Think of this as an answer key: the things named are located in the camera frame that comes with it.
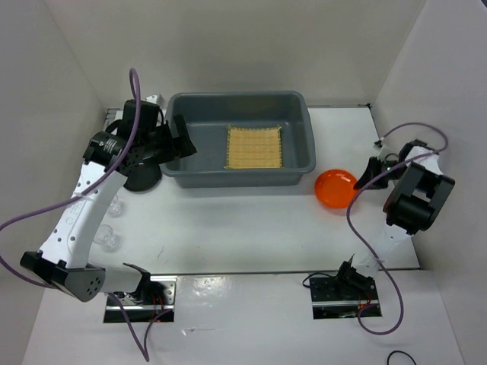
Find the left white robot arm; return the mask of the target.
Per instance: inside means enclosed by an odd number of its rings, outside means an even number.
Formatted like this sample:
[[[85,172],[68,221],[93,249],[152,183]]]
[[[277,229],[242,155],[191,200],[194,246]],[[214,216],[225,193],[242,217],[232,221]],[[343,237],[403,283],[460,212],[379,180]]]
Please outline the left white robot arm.
[[[89,263],[95,234],[116,193],[136,176],[137,167],[160,165],[196,153],[182,114],[163,113],[154,103],[126,101],[123,117],[90,140],[72,199],[53,232],[21,267],[43,283],[82,302],[98,293],[123,292],[133,303],[159,295],[150,273],[137,265],[109,271]]]

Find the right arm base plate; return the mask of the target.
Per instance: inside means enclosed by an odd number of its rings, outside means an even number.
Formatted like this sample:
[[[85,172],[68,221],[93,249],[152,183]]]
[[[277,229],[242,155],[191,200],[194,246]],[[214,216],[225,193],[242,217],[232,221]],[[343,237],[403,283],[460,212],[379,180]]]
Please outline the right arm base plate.
[[[310,291],[313,319],[356,318],[362,309],[362,317],[382,316],[374,281],[361,290],[350,284],[337,284],[334,275],[314,272],[301,284]]]

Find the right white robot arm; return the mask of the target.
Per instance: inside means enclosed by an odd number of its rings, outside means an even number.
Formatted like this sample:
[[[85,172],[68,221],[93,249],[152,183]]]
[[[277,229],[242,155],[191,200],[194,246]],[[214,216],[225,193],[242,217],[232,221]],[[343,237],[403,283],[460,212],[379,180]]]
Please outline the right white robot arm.
[[[377,155],[371,157],[354,188],[386,189],[396,184],[383,206],[384,229],[370,243],[372,250],[354,266],[343,262],[333,281],[333,290],[342,299],[371,289],[373,278],[390,254],[403,241],[428,230],[436,220],[455,185],[439,167],[440,154],[418,139],[393,153],[382,141],[374,143]]]

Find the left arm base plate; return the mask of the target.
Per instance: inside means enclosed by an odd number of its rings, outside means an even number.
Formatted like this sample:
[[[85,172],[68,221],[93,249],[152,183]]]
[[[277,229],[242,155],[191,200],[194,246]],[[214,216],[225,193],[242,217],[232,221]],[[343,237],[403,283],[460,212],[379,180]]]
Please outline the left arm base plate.
[[[177,276],[154,275],[151,281],[156,291],[144,299],[135,299],[128,293],[116,292],[131,323],[173,322],[176,301]]]

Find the orange plastic plate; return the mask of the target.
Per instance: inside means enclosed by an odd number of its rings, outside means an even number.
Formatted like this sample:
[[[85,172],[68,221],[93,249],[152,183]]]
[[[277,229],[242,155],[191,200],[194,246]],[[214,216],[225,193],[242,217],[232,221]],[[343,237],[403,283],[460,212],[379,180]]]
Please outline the orange plastic plate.
[[[316,178],[314,194],[325,208],[345,209],[358,192],[355,188],[357,182],[355,176],[346,170],[327,170]]]

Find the square bamboo mat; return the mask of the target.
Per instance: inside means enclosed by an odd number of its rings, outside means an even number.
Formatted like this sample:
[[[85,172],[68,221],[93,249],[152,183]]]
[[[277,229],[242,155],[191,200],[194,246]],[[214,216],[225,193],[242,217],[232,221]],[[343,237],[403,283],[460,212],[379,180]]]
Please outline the square bamboo mat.
[[[282,127],[228,126],[225,168],[231,170],[283,168]]]

